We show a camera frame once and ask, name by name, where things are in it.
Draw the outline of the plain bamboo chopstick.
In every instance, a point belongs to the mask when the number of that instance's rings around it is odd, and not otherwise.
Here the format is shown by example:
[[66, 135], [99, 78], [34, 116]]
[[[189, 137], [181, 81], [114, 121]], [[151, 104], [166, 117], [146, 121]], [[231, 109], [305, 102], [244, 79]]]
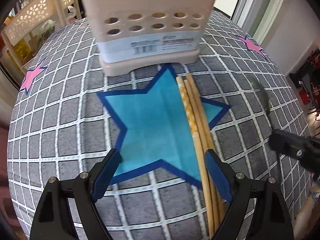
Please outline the plain bamboo chopstick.
[[[209, 130], [209, 125], [207, 122], [206, 115], [204, 113], [204, 107], [202, 106], [202, 101], [201, 101], [199, 91], [190, 73], [186, 74], [186, 78], [191, 88], [191, 93], [195, 101], [196, 113], [200, 117], [200, 137], [201, 137], [201, 141], [203, 141], [202, 143], [203, 151], [206, 152], [206, 150], [208, 149], [214, 150], [215, 149], [214, 142]], [[209, 178], [208, 180], [210, 184], [210, 192], [212, 197], [214, 218], [219, 222], [221, 222], [225, 215], [223, 202], [209, 174], [208, 174], [208, 178]]]
[[[191, 88], [189, 86], [189, 83], [187, 81], [187, 78], [184, 80], [185, 82], [187, 82], [186, 84], [186, 89], [187, 89], [187, 92], [189, 94], [189, 98], [190, 98], [190, 103], [191, 103], [191, 106], [192, 106], [192, 109], [194, 111], [194, 114], [195, 114], [195, 118], [196, 118], [196, 123], [197, 123], [197, 127], [198, 127], [198, 130], [199, 130], [199, 135], [200, 135], [200, 117], [198, 116], [198, 114], [196, 113], [196, 108], [195, 108], [195, 101], [194, 101], [194, 98], [193, 98], [193, 95], [191, 93]], [[218, 220], [216, 220], [214, 218], [214, 233], [217, 231], [219, 225], [220, 225], [221, 222], [219, 222]]]

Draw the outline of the patterned bamboo chopstick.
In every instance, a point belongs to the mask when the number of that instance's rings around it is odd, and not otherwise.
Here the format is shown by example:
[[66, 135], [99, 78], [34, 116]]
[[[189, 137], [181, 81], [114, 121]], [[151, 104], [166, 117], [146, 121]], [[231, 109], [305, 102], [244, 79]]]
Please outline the patterned bamboo chopstick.
[[212, 238], [214, 235], [214, 217], [213, 217], [213, 208], [212, 208], [212, 199], [210, 194], [210, 185], [208, 180], [208, 174], [206, 171], [206, 167], [204, 164], [204, 153], [202, 149], [201, 139], [199, 135], [199, 130], [196, 123], [196, 118], [194, 111], [192, 109], [189, 94], [186, 89], [186, 84], [181, 76], [176, 77], [176, 81], [178, 84], [178, 89], [180, 91], [181, 99], [183, 101], [184, 110], [187, 116], [189, 128], [191, 131], [191, 136], [193, 138], [193, 143], [196, 152], [197, 163], [199, 166], [201, 183], [203, 187], [204, 200], [207, 211], [207, 221], [208, 221], [208, 229], [209, 229], [209, 238]]

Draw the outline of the beige plastic utensil holder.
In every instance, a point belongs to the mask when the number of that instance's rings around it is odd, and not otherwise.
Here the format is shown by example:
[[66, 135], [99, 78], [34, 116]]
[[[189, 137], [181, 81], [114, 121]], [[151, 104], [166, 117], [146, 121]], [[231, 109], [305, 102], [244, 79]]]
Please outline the beige plastic utensil holder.
[[215, 0], [82, 0], [107, 76], [196, 62]]

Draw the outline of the grey checkered tablecloth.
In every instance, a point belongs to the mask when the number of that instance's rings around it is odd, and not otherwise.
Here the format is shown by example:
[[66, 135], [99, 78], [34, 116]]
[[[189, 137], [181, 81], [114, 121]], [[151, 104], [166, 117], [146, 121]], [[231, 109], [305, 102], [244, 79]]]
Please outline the grey checkered tablecloth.
[[[294, 217], [311, 187], [311, 176], [295, 160], [277, 158], [268, 146], [271, 128], [310, 134], [298, 99], [269, 57], [248, 51], [235, 35], [245, 32], [225, 15], [212, 13], [197, 61], [174, 64], [190, 73], [205, 98], [230, 110], [212, 129], [221, 159], [253, 179], [277, 178]], [[142, 89], [159, 65], [106, 77], [92, 30], [80, 20], [55, 31], [32, 62], [47, 67], [19, 92], [11, 116], [7, 166], [11, 199], [26, 235], [47, 180], [75, 178], [106, 155], [119, 130], [97, 92]], [[267, 116], [248, 77], [268, 93]], [[201, 190], [162, 168], [112, 185], [97, 209], [114, 239], [207, 239]]]

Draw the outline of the pink star sticker right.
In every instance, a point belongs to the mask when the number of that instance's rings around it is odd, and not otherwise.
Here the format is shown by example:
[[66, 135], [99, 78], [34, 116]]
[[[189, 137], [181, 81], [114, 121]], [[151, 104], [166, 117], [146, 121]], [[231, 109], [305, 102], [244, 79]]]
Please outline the pink star sticker right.
[[255, 51], [262, 58], [266, 59], [266, 56], [263, 54], [263, 48], [261, 48], [261, 46], [259, 46], [258, 44], [252, 42], [252, 40], [247, 35], [235, 35], [235, 37], [237, 37], [240, 41], [242, 41], [245, 44], [248, 51]]

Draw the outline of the pink star sticker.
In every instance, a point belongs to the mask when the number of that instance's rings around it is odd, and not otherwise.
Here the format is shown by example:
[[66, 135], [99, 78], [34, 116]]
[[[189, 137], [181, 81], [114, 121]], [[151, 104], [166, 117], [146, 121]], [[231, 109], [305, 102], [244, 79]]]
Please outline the pink star sticker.
[[34, 69], [28, 70], [20, 87], [20, 91], [24, 91], [26, 95], [29, 94], [31, 85], [35, 78], [40, 75], [47, 67], [44, 66], [45, 59], [43, 59]]
[[242, 41], [245, 44], [248, 51], [255, 51], [262, 58], [266, 59], [266, 56], [263, 54], [263, 48], [261, 48], [261, 46], [259, 46], [258, 44], [252, 42], [252, 40], [247, 35], [235, 35], [235, 37], [237, 37], [240, 41]]

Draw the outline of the blue star mat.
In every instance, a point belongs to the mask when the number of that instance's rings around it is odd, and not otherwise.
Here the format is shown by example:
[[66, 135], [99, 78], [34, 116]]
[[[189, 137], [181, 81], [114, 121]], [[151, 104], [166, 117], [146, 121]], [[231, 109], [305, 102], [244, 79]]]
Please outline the blue star mat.
[[123, 160], [111, 180], [112, 184], [161, 167], [202, 188], [176, 77], [174, 69], [167, 63], [143, 89], [97, 93], [119, 128], [115, 148]]

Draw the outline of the pink star sticker left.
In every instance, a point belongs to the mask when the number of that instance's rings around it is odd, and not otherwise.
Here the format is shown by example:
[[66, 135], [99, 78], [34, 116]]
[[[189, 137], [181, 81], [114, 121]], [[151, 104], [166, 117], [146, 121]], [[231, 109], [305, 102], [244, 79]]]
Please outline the pink star sticker left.
[[45, 59], [43, 59], [34, 69], [28, 70], [20, 87], [20, 91], [24, 91], [26, 95], [29, 94], [31, 85], [35, 78], [40, 75], [47, 67], [44, 66]]

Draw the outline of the beige perforated storage rack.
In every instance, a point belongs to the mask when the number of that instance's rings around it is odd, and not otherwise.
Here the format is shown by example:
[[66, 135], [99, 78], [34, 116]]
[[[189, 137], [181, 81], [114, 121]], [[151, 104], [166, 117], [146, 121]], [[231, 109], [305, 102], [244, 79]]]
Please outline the beige perforated storage rack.
[[22, 70], [25, 64], [15, 53], [14, 46], [55, 14], [63, 26], [70, 23], [74, 17], [80, 18], [78, 0], [31, 0], [1, 32], [3, 41], [19, 70]]

